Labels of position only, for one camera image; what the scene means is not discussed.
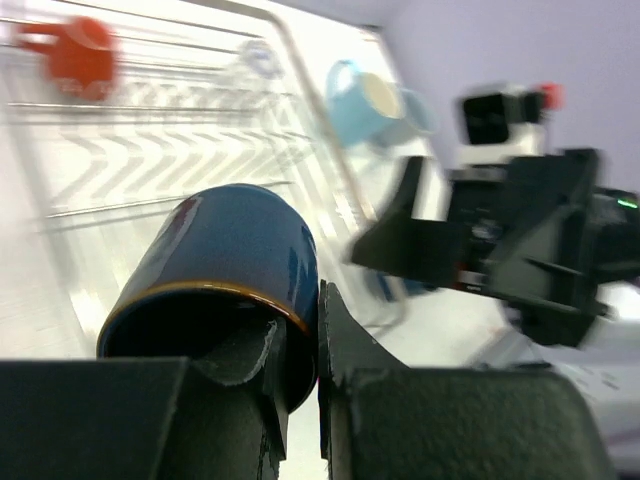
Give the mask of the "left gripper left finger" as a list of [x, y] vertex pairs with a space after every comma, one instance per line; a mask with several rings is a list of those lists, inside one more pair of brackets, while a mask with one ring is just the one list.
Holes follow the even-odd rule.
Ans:
[[1, 365], [5, 479], [274, 479], [286, 454], [286, 328], [207, 356]]

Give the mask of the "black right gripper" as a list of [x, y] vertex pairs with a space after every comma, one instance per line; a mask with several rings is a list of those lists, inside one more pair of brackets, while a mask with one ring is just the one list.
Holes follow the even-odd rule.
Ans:
[[521, 333], [534, 342], [578, 346], [604, 309], [594, 273], [603, 225], [594, 204], [599, 151], [566, 149], [456, 170], [448, 221], [412, 216], [426, 162], [405, 159], [395, 193], [353, 242], [351, 262], [493, 297], [518, 312]]

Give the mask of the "dark blue mug front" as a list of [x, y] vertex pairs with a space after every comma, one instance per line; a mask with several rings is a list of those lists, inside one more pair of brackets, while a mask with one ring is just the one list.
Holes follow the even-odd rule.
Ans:
[[[378, 271], [368, 271], [365, 275], [366, 285], [369, 292], [378, 300], [385, 302], [395, 302], [397, 300], [396, 289], [392, 287], [395, 279]], [[416, 297], [430, 292], [434, 292], [437, 287], [416, 280], [406, 278], [398, 279], [403, 285], [404, 295]]]

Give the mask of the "light blue faceted mug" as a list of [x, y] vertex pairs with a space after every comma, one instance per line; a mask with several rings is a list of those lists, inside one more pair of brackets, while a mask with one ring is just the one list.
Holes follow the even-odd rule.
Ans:
[[398, 89], [352, 60], [339, 60], [330, 68], [325, 103], [330, 124], [344, 148], [369, 141], [404, 117]]

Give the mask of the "pale blue white cup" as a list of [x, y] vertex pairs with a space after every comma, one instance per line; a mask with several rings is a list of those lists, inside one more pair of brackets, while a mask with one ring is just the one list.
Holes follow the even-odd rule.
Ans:
[[400, 146], [414, 139], [423, 139], [439, 127], [435, 111], [424, 103], [420, 95], [406, 88], [401, 88], [399, 92], [403, 102], [403, 116], [373, 137], [376, 146]]

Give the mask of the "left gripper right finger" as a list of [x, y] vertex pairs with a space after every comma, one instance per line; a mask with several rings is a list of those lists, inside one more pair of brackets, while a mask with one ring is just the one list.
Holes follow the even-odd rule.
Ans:
[[411, 368], [322, 282], [320, 448], [333, 479], [613, 479], [578, 390], [542, 368]]

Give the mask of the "clear glass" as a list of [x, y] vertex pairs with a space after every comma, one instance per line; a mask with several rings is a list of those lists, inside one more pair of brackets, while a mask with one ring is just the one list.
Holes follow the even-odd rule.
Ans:
[[264, 97], [283, 76], [280, 60], [263, 39], [250, 39], [238, 47], [235, 59], [227, 67], [226, 80], [242, 97]]

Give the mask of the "dark blue cup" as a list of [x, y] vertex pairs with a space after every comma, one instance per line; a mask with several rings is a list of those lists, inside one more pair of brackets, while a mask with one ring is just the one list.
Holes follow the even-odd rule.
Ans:
[[316, 379], [319, 275], [300, 214], [250, 184], [200, 191], [169, 214], [98, 336], [99, 357], [207, 355], [233, 330], [286, 323], [287, 406]]

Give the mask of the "orange cup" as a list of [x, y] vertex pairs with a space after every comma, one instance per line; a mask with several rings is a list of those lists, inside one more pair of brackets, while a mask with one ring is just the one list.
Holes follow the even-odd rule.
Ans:
[[116, 86], [119, 43], [100, 20], [74, 16], [62, 23], [21, 24], [15, 41], [44, 56], [47, 77], [64, 95], [100, 102]]

